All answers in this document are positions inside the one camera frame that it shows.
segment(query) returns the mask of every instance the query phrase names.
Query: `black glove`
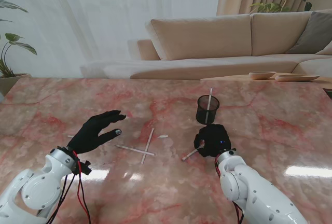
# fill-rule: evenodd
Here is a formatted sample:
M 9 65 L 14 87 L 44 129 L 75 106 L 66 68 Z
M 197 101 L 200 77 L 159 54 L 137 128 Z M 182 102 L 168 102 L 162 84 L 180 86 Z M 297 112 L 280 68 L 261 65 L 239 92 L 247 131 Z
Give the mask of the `black glove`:
M 118 110 L 107 111 L 103 114 L 93 116 L 83 124 L 82 128 L 68 143 L 67 147 L 73 149 L 77 154 L 92 151 L 116 136 L 121 135 L 122 131 L 120 129 L 114 129 L 98 136 L 100 131 L 108 127 L 110 123 L 115 123 L 125 118 L 126 116 L 121 115 Z
M 198 152 L 203 157 L 216 157 L 225 150 L 231 149 L 227 131 L 221 124 L 208 124 L 199 130 L 193 142 L 195 149 L 200 146 L 201 140 L 204 140 L 204 147 L 198 149 Z

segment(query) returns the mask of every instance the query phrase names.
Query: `sheer curtain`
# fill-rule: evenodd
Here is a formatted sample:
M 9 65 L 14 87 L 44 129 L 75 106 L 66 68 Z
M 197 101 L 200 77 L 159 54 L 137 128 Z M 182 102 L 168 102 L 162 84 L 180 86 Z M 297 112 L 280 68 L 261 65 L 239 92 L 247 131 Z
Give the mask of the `sheer curtain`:
M 148 38 L 151 18 L 215 16 L 218 0 L 7 0 L 27 9 L 0 9 L 1 36 L 25 37 L 38 56 L 21 49 L 8 52 L 17 72 L 35 77 L 80 77 L 82 64 L 130 60 L 127 41 Z

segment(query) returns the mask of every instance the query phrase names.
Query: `beige sofa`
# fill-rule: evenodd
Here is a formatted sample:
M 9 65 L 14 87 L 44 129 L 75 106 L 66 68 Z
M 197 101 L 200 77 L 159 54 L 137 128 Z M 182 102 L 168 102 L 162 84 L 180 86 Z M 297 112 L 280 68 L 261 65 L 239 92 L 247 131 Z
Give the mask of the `beige sofa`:
M 94 62 L 81 71 L 90 78 L 201 79 L 251 71 L 332 77 L 332 55 L 285 54 L 304 31 L 310 14 L 151 20 L 146 25 L 151 39 L 128 42 L 132 61 Z

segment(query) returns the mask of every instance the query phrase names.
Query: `black cup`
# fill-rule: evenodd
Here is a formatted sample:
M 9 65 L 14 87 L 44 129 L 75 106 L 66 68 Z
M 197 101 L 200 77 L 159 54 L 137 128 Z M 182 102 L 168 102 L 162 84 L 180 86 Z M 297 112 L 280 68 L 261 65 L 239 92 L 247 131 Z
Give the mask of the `black cup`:
M 209 104 L 209 95 L 200 96 L 197 100 L 197 104 L 196 120 L 200 124 L 212 124 L 220 106 L 219 100 L 216 97 L 211 96 L 209 110 L 207 109 Z

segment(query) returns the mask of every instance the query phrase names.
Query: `bowl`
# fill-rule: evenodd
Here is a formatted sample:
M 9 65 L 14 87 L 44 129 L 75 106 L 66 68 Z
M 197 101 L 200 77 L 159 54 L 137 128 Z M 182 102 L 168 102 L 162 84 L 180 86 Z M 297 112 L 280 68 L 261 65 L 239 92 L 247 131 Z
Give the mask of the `bowl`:
M 249 77 L 253 80 L 265 80 L 273 76 L 276 72 L 274 71 L 255 71 L 250 72 Z

